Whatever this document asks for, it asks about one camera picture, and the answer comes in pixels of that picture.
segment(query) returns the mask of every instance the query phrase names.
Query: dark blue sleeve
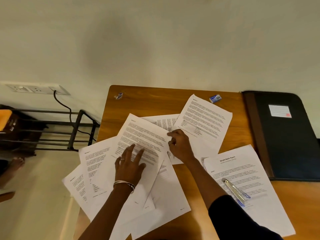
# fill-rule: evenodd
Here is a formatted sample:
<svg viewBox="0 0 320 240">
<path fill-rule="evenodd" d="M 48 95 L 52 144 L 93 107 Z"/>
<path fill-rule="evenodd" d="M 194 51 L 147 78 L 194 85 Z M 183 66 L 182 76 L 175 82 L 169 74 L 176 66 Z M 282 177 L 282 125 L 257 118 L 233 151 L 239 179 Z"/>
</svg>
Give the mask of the dark blue sleeve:
<svg viewBox="0 0 320 240">
<path fill-rule="evenodd" d="M 229 195 L 221 196 L 211 204 L 209 216 L 220 240 L 283 240 L 279 234 L 254 222 Z"/>
</svg>

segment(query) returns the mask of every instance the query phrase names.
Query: hand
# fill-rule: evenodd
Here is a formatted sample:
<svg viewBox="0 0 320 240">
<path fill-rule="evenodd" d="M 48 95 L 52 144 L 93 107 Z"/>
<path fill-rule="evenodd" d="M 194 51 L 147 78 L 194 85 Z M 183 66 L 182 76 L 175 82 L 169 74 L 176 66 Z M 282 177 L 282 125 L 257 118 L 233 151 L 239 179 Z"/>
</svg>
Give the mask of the hand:
<svg viewBox="0 0 320 240">
<path fill-rule="evenodd" d="M 131 146 L 127 147 L 122 153 L 122 156 L 118 157 L 115 161 L 115 181 L 123 180 L 133 184 L 134 186 L 137 186 L 138 182 L 141 179 L 142 171 L 146 167 L 146 164 L 142 163 L 139 165 L 139 161 L 142 157 L 144 149 L 141 149 L 136 155 L 134 161 L 131 161 L 131 155 L 134 146 L 135 145 L 132 144 Z"/>
<path fill-rule="evenodd" d="M 189 137 L 181 129 L 175 129 L 174 131 L 167 133 L 167 135 L 172 136 L 171 141 L 169 141 L 168 144 L 170 151 L 175 157 L 180 159 L 183 163 L 187 163 L 195 158 L 191 149 Z"/>
</svg>

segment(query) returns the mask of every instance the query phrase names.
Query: bracelet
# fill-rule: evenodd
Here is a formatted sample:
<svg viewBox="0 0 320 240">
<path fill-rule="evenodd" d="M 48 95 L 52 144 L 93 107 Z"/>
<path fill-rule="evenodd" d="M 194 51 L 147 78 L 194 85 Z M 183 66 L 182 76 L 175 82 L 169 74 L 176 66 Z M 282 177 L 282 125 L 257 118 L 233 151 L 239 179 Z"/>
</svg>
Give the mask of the bracelet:
<svg viewBox="0 0 320 240">
<path fill-rule="evenodd" d="M 133 193 L 134 193 L 134 189 L 135 189 L 136 187 L 134 186 L 134 184 L 129 183 L 129 182 L 127 182 L 127 181 L 117 180 L 117 181 L 115 181 L 115 182 L 113 183 L 113 187 L 115 187 L 116 184 L 120 184 L 120 183 L 126 183 L 127 185 L 129 185 L 129 186 L 132 188 L 132 191 L 131 191 L 130 194 L 133 194 Z"/>
</svg>

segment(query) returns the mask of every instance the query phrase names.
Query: power cord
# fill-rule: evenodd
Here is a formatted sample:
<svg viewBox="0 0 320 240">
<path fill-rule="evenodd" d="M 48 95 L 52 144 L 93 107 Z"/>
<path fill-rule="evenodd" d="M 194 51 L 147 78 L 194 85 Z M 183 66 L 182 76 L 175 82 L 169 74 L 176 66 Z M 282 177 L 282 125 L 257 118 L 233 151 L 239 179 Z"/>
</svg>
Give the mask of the power cord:
<svg viewBox="0 0 320 240">
<path fill-rule="evenodd" d="M 59 104 L 61 104 L 63 107 L 66 107 L 67 109 L 69 109 L 69 111 L 70 111 L 70 113 L 69 113 L 69 119 L 70 119 L 70 123 L 72 124 L 72 120 L 71 120 L 72 110 L 71 110 L 68 106 L 64 105 L 62 102 L 60 102 L 60 101 L 57 99 L 56 93 L 57 93 L 57 90 L 54 90 L 54 92 L 53 92 L 54 99 L 55 99 Z M 83 131 L 81 131 L 81 130 L 79 130 L 79 129 L 78 129 L 78 132 L 84 133 L 84 134 L 88 134 L 89 136 L 91 136 L 91 134 L 89 134 L 89 133 L 87 133 L 87 132 L 83 132 Z"/>
</svg>

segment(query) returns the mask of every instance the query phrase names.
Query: table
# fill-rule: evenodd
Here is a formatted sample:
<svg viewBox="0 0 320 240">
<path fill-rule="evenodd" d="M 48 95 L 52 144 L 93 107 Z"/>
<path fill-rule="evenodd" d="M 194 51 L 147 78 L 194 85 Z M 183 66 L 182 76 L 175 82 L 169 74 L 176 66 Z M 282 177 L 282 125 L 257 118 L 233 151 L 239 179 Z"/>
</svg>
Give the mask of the table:
<svg viewBox="0 0 320 240">
<path fill-rule="evenodd" d="M 114 96 L 119 92 L 122 92 L 123 96 L 116 100 Z M 219 153 L 248 144 L 255 147 L 241 93 L 118 85 L 112 85 L 109 89 L 98 141 L 116 136 L 129 113 L 138 117 L 179 114 L 192 94 L 205 100 L 220 94 L 222 100 L 216 105 L 233 113 Z M 191 173 L 184 164 L 173 167 L 191 211 L 140 239 L 219 239 Z M 286 239 L 319 239 L 320 183 L 273 181 L 272 185 L 297 233 Z M 89 220 L 81 210 L 74 234 L 75 240 L 88 224 Z"/>
</svg>

